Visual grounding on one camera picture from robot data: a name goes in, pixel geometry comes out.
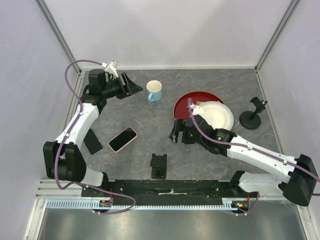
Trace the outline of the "black folding phone stand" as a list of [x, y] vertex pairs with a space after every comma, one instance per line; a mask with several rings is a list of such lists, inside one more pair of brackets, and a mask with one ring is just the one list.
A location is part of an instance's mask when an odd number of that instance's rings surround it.
[[165, 180], [167, 178], [167, 159], [168, 155], [151, 155], [151, 178], [155, 180]]

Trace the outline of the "phone with beige case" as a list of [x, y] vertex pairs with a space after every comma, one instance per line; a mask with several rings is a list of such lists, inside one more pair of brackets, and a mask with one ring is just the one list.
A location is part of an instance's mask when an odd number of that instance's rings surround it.
[[129, 143], [138, 137], [137, 132], [130, 126], [121, 131], [118, 135], [113, 137], [108, 146], [114, 153], [118, 153], [125, 148]]

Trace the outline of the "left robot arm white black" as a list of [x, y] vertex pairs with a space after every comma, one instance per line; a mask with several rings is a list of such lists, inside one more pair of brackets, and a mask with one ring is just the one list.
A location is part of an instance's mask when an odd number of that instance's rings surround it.
[[66, 129], [55, 139], [43, 146], [46, 175], [50, 179], [69, 181], [92, 186], [99, 197], [110, 191], [105, 172], [89, 168], [81, 153], [81, 146], [94, 121], [100, 116], [107, 100], [119, 100], [142, 92], [126, 73], [117, 76], [103, 69], [92, 69], [88, 73], [77, 110]]

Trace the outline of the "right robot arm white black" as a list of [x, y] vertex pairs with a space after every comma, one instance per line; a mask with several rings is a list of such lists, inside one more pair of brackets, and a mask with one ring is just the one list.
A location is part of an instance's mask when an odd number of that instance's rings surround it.
[[176, 119], [168, 137], [177, 143], [180, 133], [186, 145], [198, 144], [212, 154], [244, 161], [265, 171], [264, 174], [237, 171], [229, 184], [229, 191], [235, 197], [245, 192], [282, 194], [290, 202], [307, 207], [315, 195], [320, 178], [307, 155], [294, 157], [268, 150], [230, 130], [213, 128], [200, 115]]

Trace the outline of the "dark phone with grey case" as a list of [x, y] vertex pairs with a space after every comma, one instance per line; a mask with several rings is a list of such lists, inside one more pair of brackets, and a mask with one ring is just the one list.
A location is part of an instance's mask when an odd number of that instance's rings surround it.
[[91, 155], [95, 155], [103, 149], [103, 145], [91, 128], [87, 131], [83, 142]]

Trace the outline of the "black round-base phone holder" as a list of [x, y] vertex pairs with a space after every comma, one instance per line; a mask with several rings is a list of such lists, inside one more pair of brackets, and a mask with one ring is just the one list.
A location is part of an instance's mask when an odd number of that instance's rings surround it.
[[248, 130], [256, 130], [261, 125], [259, 113], [266, 109], [267, 100], [260, 100], [257, 96], [253, 97], [250, 102], [255, 106], [255, 111], [244, 111], [239, 116], [240, 124]]

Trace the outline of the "red round tray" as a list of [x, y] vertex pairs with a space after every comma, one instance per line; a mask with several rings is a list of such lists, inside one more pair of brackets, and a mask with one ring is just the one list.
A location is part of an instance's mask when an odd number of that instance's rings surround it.
[[186, 120], [190, 115], [188, 112], [188, 99], [191, 98], [193, 103], [205, 103], [205, 102], [219, 102], [224, 104], [222, 99], [218, 96], [214, 95], [213, 93], [207, 91], [191, 91], [183, 96], [181, 96], [174, 105], [173, 108], [173, 118], [174, 119], [183, 119]]

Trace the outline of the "blue mug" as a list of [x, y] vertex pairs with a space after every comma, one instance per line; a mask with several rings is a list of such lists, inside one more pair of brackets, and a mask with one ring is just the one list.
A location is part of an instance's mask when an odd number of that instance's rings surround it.
[[148, 101], [150, 103], [159, 102], [162, 97], [162, 84], [158, 80], [151, 80], [146, 85]]

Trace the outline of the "white paper plate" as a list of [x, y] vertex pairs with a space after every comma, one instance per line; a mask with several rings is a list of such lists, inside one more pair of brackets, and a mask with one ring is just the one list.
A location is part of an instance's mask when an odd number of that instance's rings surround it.
[[204, 114], [201, 117], [214, 129], [231, 130], [234, 125], [232, 111], [223, 103], [218, 101], [207, 101], [199, 105]]

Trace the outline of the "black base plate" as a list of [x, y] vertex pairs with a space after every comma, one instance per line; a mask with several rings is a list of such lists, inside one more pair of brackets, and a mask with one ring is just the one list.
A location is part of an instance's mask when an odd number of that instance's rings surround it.
[[251, 199], [229, 181], [218, 180], [110, 180], [107, 191], [133, 197], [140, 204], [219, 204], [223, 198]]

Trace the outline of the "aluminium frame rail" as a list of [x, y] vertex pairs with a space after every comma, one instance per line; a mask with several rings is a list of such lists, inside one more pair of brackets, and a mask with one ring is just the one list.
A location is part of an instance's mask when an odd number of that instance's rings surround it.
[[81, 197], [82, 187], [72, 184], [60, 189], [54, 179], [42, 179], [36, 192], [38, 199], [78, 199]]

